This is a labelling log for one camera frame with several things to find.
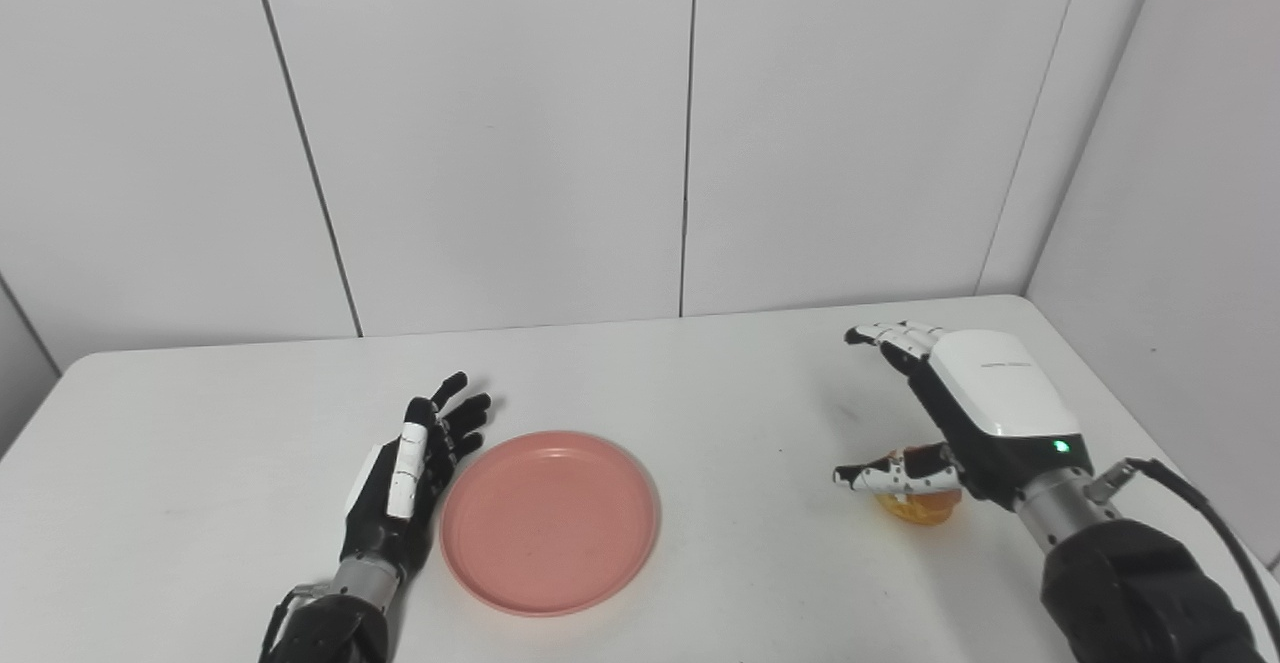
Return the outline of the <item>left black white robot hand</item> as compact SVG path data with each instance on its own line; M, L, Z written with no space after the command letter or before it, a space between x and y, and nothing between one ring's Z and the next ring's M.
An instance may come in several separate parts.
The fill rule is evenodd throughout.
M484 443L492 398L483 393L448 407L467 385L467 372L453 372L435 394L407 404L399 436L376 451L346 516L340 561L378 558L402 579L424 567L436 503Z

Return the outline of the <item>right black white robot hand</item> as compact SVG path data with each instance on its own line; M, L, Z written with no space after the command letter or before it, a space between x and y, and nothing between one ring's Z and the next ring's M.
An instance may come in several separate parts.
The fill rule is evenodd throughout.
M845 340L879 349L942 440L838 466L835 483L899 499L964 490L1010 511L1046 474L1094 472L1078 417L1009 332L900 321L852 326Z

